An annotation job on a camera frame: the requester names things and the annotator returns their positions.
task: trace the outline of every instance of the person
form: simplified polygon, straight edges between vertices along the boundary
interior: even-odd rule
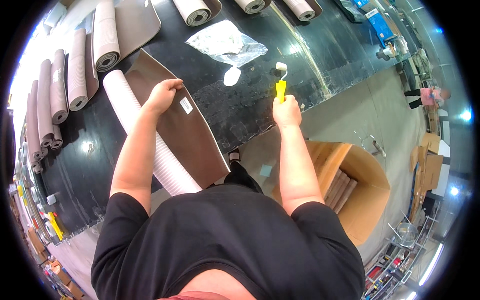
[[[419,88],[413,91],[407,91],[403,93],[405,96],[420,96],[415,101],[408,104],[408,108],[414,109],[420,105],[426,105],[432,108],[439,108],[445,104],[445,100],[450,98],[451,92],[449,89],[440,89],[437,86],[431,88]]]
[[[154,87],[120,152],[91,268],[98,298],[360,299],[362,260],[324,205],[294,96],[273,101],[281,205],[234,151],[224,184],[173,196],[150,216],[156,124],[182,88]]]

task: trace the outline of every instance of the yellow tool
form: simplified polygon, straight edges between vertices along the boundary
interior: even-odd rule
[[[288,74],[287,65],[282,62],[277,62],[275,68],[280,71],[285,71],[285,75],[275,84],[276,87],[276,97],[280,100],[280,103],[285,101],[285,89],[287,87],[287,82],[283,79]]]

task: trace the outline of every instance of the barcode sticker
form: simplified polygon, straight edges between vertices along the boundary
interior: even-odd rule
[[[193,110],[193,107],[190,105],[190,102],[188,102],[187,97],[184,97],[182,100],[180,100],[180,105],[183,107],[187,114],[189,114]]]

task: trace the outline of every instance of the blue box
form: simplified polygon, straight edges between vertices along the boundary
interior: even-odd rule
[[[389,39],[396,37],[396,35],[393,34],[390,27],[388,27],[387,22],[385,21],[382,14],[378,11],[378,9],[374,9],[371,12],[368,12],[365,16],[373,25],[375,31],[377,32],[377,36],[382,42],[382,45],[384,47],[385,47],[384,41],[387,41]]]

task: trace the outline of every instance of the black table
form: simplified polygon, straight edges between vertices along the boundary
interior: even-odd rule
[[[173,2],[159,1],[155,9],[162,27],[143,48],[184,80],[226,153],[274,126],[271,106],[275,82],[280,79],[277,61],[288,65],[287,93],[295,95],[304,110],[397,63],[396,59],[376,57],[381,43],[368,21],[352,24],[333,1],[318,2],[322,15],[300,22],[281,0],[253,15],[245,14],[233,0],[224,0],[222,11],[213,20],[188,27]],[[268,48],[265,55],[240,68],[239,82],[231,87],[223,85],[230,65],[184,43],[194,33],[225,19]],[[116,69],[126,72],[137,55],[138,51],[134,52]],[[100,82],[104,76],[99,73]],[[56,193],[53,208],[59,223],[75,235],[102,220],[126,133],[101,84],[90,102],[80,111],[70,112],[60,128],[63,147],[49,150],[38,179],[46,194]],[[153,177],[152,192],[159,188]]]

